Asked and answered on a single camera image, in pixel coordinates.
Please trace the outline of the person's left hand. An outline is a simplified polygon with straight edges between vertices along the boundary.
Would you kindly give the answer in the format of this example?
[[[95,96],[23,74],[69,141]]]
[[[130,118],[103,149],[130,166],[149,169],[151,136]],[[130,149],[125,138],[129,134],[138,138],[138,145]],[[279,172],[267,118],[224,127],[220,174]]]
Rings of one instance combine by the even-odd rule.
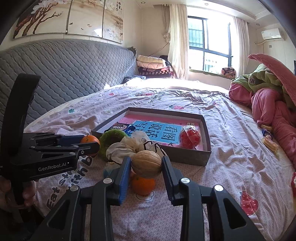
[[[13,192],[11,190],[10,180],[6,180],[1,177],[1,208],[4,210],[10,210],[12,208],[28,208],[35,204],[36,185],[34,181],[25,183],[23,188],[22,197],[23,203],[16,204],[13,201]]]

